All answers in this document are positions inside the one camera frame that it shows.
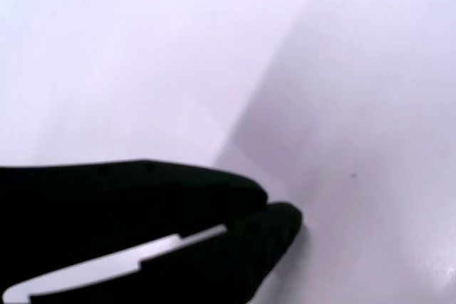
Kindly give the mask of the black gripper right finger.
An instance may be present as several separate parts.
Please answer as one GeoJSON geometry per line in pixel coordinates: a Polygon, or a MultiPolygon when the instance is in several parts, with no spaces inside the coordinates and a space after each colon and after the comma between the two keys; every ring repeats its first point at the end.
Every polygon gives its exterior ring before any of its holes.
{"type": "Polygon", "coordinates": [[[248,303],[298,235],[303,214],[275,202],[227,232],[143,260],[139,271],[32,303],[248,303]]]}

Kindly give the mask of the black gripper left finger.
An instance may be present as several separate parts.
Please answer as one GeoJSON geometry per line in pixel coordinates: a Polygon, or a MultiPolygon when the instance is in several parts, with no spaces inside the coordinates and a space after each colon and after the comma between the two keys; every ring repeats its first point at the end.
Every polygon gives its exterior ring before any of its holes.
{"type": "Polygon", "coordinates": [[[1,169],[1,289],[140,244],[261,211],[229,172],[150,160],[1,169]]]}

